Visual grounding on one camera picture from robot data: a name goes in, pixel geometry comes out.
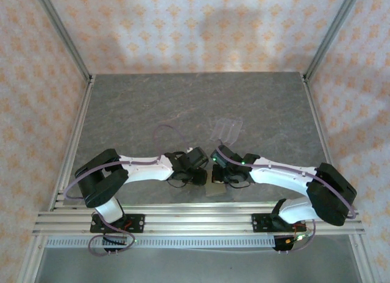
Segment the metal extrusion bar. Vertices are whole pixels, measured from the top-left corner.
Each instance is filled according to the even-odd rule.
[[[341,4],[339,11],[337,12],[324,39],[322,40],[322,43],[318,47],[316,55],[314,56],[307,69],[307,72],[305,73],[305,79],[307,80],[307,82],[310,82],[310,80],[314,77],[314,74],[316,73],[321,61],[324,59],[330,45],[335,39],[339,29],[346,20],[355,2],[356,0],[344,0]]]
[[[366,236],[354,234],[350,235],[349,239],[362,282],[381,282],[378,270],[373,264],[372,254],[367,249]]]
[[[334,165],[333,160],[332,160],[332,156],[330,155],[330,152],[329,152],[329,146],[328,146],[328,143],[327,143],[326,138],[324,136],[324,131],[322,129],[322,125],[321,125],[321,122],[320,122],[319,117],[318,117],[318,110],[317,110],[316,104],[313,100],[313,96],[311,95],[309,84],[307,83],[307,81],[305,80],[305,78],[303,77],[302,74],[301,74],[301,76],[302,76],[303,87],[305,88],[307,99],[309,101],[310,110],[311,110],[311,113],[313,114],[314,123],[316,124],[319,140],[321,142],[321,146],[322,146],[322,149],[323,149],[324,154],[325,154],[326,162]]]
[[[46,236],[33,237],[24,257],[17,283],[34,282],[41,264],[44,247],[47,244]]]
[[[140,205],[124,207],[125,213],[146,214],[144,236],[248,236],[253,233],[251,214],[270,213],[275,203],[210,203]],[[34,235],[90,236],[93,209],[56,209],[38,215]],[[323,221],[317,223],[320,235],[364,234],[359,217],[337,227]]]
[[[85,90],[83,99],[80,103],[79,110],[77,112],[76,121],[73,125],[71,139],[69,140],[69,143],[66,147],[65,157],[61,165],[57,182],[55,184],[55,189],[51,198],[51,202],[49,204],[49,209],[48,209],[49,211],[53,210],[55,206],[58,192],[64,189],[69,182],[74,157],[76,155],[77,145],[79,144],[85,115],[87,113],[88,104],[91,98],[94,80],[95,80],[95,76],[93,75],[92,78],[87,83],[87,88]]]
[[[79,52],[77,51],[71,37],[69,36],[68,32],[66,31],[59,14],[55,10],[53,3],[51,0],[38,0],[45,12],[47,13],[50,22],[54,26],[54,29],[57,31],[58,35],[60,36],[61,40],[65,44],[67,50],[71,54],[74,62],[76,63],[77,67],[79,68],[80,73],[83,75],[85,80],[89,80],[90,73],[88,72],[87,67],[85,66],[85,63],[80,56]]]

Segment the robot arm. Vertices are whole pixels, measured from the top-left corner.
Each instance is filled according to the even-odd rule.
[[[107,149],[77,170],[75,177],[113,161],[121,161],[122,164],[106,167],[108,175],[98,170],[79,181],[85,205],[96,208],[108,223],[124,215],[114,197],[123,184],[143,180],[180,180],[202,186],[207,180],[207,172],[201,167],[208,162],[208,158],[200,147],[186,153],[165,153],[153,158],[120,156],[115,149]]]
[[[293,224],[301,220],[321,218],[323,221],[341,226],[344,224],[348,208],[320,182],[311,176],[318,176],[334,188],[345,200],[352,204],[356,190],[330,164],[319,167],[297,167],[270,161],[258,155],[246,154],[244,158],[233,153],[228,147],[220,145],[211,155],[216,163],[213,166],[215,176],[222,177],[224,183],[267,183],[296,191],[303,195],[295,200],[280,200],[274,212],[278,219]]]

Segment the wall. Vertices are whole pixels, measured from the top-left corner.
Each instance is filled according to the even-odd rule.
[[[306,70],[342,0],[53,0],[90,72]]]
[[[46,210],[85,82],[37,0],[0,0],[0,281]]]
[[[311,83],[331,155],[358,191],[390,282],[390,0],[358,0]]]

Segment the gray stone surface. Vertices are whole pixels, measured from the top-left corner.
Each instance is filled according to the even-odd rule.
[[[192,147],[201,146],[209,155],[217,145],[209,140],[211,132],[222,117],[243,121],[231,146],[240,155],[256,153],[300,166],[325,161],[297,72],[98,75],[73,173],[107,148],[126,156],[156,156],[152,132],[158,124],[177,127]],[[170,129],[162,129],[158,140],[165,152],[185,149]],[[117,194],[122,204],[277,201],[298,196],[256,184],[206,197],[204,187],[175,189],[162,181],[126,184]]]

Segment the cable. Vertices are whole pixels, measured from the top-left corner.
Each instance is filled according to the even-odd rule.
[[[297,230],[298,230],[297,226],[303,226],[303,227],[305,227],[307,230],[309,230],[310,232],[312,232],[312,230],[311,230],[309,227],[307,227],[305,224],[295,223],[295,224],[294,224],[294,238],[296,238],[296,235],[297,235]]]
[[[242,186],[242,187],[235,187],[233,186],[231,183],[229,183],[229,186],[231,186],[232,188],[234,189],[244,189],[245,187],[249,187],[252,183],[248,182],[248,184],[246,186]]]
[[[175,127],[168,125],[168,124],[160,124],[153,131],[153,143],[154,143],[156,149],[158,150],[158,154],[160,154],[160,157],[163,154],[163,151],[161,150],[160,143],[157,140],[157,132],[159,131],[159,129],[161,129],[163,127],[170,128],[170,129],[174,130],[180,136],[180,138],[182,139],[184,144],[187,146],[186,149],[191,150],[191,147],[188,145],[187,140],[185,139],[184,135],[178,129],[176,129]]]
[[[184,137],[183,134],[181,134],[181,132],[176,129],[175,127],[171,126],[171,125],[167,125],[167,124],[161,124],[161,125],[158,125],[156,127],[156,129],[154,130],[153,132],[153,141],[154,141],[154,145],[156,147],[156,149],[158,150],[158,153],[160,154],[155,160],[153,161],[148,161],[148,162],[144,162],[144,161],[115,161],[115,162],[110,162],[110,163],[106,163],[106,164],[101,164],[100,166],[97,166],[97,167],[94,167],[93,169],[90,169],[88,171],[86,171],[85,173],[83,173],[82,175],[78,176],[74,181],[72,181],[70,184],[68,184],[68,186],[65,188],[65,190],[63,191],[63,195],[64,195],[64,198],[66,200],[73,200],[73,201],[81,201],[81,200],[84,200],[83,197],[70,197],[68,196],[68,192],[70,191],[70,189],[72,189],[79,181],[81,181],[83,178],[85,178],[86,176],[90,175],[91,173],[94,173],[94,172],[97,172],[98,170],[102,170],[106,167],[110,167],[110,166],[117,166],[117,165],[120,165],[120,164],[134,164],[136,166],[151,166],[153,164],[156,164],[159,162],[159,160],[161,159],[161,156],[163,155],[163,152],[161,151],[160,149],[160,146],[159,146],[159,143],[157,141],[157,131],[163,127],[167,127],[167,128],[170,128],[172,130],[174,130],[183,140],[183,142],[186,144],[187,146],[187,150],[190,150],[190,147]]]
[[[228,161],[228,162],[230,162],[232,164],[236,164],[237,166],[245,166],[245,167],[251,167],[251,168],[256,168],[256,169],[269,169],[268,165],[246,164],[246,163],[242,164],[240,162],[236,162],[236,161],[230,159],[229,157],[227,157],[225,154],[223,154],[221,152],[221,150],[219,149],[219,147],[217,147],[216,150],[226,161]],[[292,169],[292,168],[286,167],[286,166],[272,165],[271,168],[273,168],[273,169],[282,169],[282,170],[285,170],[285,171],[288,171],[288,172],[298,173],[299,175],[306,175],[306,176],[308,176],[308,177],[310,177],[310,178],[320,182],[328,190],[330,190],[348,208],[348,210],[351,212],[352,215],[351,216],[347,216],[347,218],[349,218],[349,219],[355,219],[356,218],[356,212],[355,212],[355,210],[353,210],[352,206],[347,202],[347,200],[342,195],[340,195],[340,193],[337,192],[331,185],[329,185],[326,181],[324,181],[322,178],[319,178],[316,175],[312,175],[311,173],[304,172],[302,170]]]
[[[305,242],[305,244],[303,244],[302,246],[300,246],[296,250],[279,251],[278,253],[289,254],[289,253],[293,253],[295,251],[302,251],[304,248],[307,248],[309,245],[311,245],[313,243],[314,236],[316,235],[316,222],[314,221],[314,219],[312,220],[312,222],[313,222],[313,231],[311,232],[311,235],[310,235],[309,239]]]
[[[112,243],[113,245],[126,245],[124,242],[115,242],[114,240],[110,240],[110,239],[108,239],[108,238],[106,238],[106,237],[103,237],[103,240],[104,240],[105,242]]]
[[[207,159],[205,161],[205,163],[203,163],[203,166],[201,167],[201,169],[205,169],[207,167],[208,162],[209,162],[209,160]]]
[[[96,166],[94,167],[93,169],[90,169],[88,171],[86,171],[85,173],[83,173],[82,175],[78,176],[73,182],[71,182],[70,184],[68,184],[68,186],[65,188],[65,190],[63,191],[63,196],[66,200],[75,200],[75,201],[80,201],[80,200],[84,200],[83,197],[70,197],[68,196],[68,192],[70,191],[70,189],[72,189],[79,181],[81,181],[83,178],[85,178],[86,176],[90,175],[91,173],[94,173],[94,172],[97,172],[98,170],[102,170],[106,167],[110,167],[110,166],[118,166],[120,164],[130,164],[130,161],[115,161],[115,162],[110,162],[110,163],[105,163],[105,164],[102,164],[100,166]]]
[[[180,189],[181,187],[184,187],[184,186],[187,185],[187,183],[184,183],[183,185],[177,187],[177,186],[174,186],[173,184],[171,184],[171,183],[169,182],[169,180],[167,180],[166,182],[167,182],[170,186],[175,187],[176,189]]]
[[[116,227],[110,225],[107,221],[104,220],[103,216],[99,213],[99,211],[96,210],[96,212],[99,215],[100,219],[102,220],[102,222],[104,223],[105,226],[107,226],[108,228],[111,228],[114,231],[121,232],[123,234],[127,234],[128,236],[131,236],[131,238],[133,239],[132,242],[129,243],[124,248],[122,248],[120,250],[116,250],[115,253],[118,254],[118,253],[121,253],[123,251],[127,251],[135,243],[135,236],[131,232],[128,232],[128,231],[125,231],[125,230],[122,230],[120,228],[116,228]],[[97,253],[97,252],[92,250],[92,248],[91,248],[92,241],[94,239],[97,239],[98,237],[103,237],[103,238],[108,238],[109,237],[109,238],[112,238],[112,239],[122,238],[122,237],[119,237],[119,236],[111,236],[111,235],[107,235],[107,234],[98,234],[98,235],[92,237],[90,239],[90,241],[88,242],[88,251],[92,255],[94,255],[96,257],[104,257],[104,256],[109,256],[111,254],[111,251],[108,251],[107,253]]]

